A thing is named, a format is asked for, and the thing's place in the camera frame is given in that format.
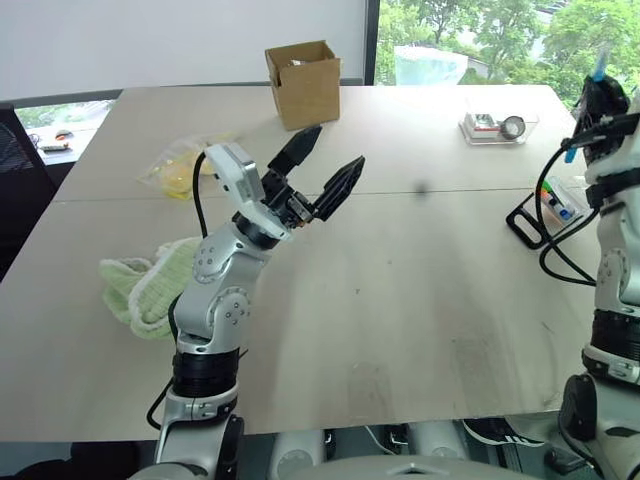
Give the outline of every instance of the plastic bag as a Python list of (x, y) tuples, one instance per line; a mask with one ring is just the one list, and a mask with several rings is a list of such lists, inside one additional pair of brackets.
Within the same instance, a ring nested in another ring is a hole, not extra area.
[[(172, 142), (165, 148), (151, 167), (138, 178), (141, 183), (163, 192), (172, 198), (191, 198), (193, 167), (198, 155), (216, 143), (233, 142), (231, 133), (190, 135)], [(204, 162), (200, 175), (213, 175), (213, 167)]]

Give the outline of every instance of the cardboard box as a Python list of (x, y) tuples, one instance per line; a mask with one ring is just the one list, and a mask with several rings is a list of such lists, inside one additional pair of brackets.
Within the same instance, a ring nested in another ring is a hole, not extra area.
[(273, 99), (284, 128), (340, 117), (340, 59), (323, 41), (265, 50)]

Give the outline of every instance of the white wall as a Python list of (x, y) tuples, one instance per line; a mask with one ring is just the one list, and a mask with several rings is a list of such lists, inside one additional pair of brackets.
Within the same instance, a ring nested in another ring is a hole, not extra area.
[(0, 0), (0, 100), (267, 80), (264, 49), (326, 39), (364, 71), (365, 0)]

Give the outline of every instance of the green towel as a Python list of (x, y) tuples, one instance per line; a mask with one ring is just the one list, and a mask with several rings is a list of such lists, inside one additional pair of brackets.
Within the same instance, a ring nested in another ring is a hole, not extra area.
[(155, 264), (145, 258), (101, 260), (98, 271), (107, 283), (104, 303), (137, 336), (169, 336), (169, 305), (191, 278), (201, 240), (185, 238), (160, 246)]

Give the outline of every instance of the black office chair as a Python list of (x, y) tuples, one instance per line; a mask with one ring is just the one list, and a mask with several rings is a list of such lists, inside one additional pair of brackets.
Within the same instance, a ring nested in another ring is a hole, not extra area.
[(13, 105), (0, 104), (0, 281), (56, 190)]

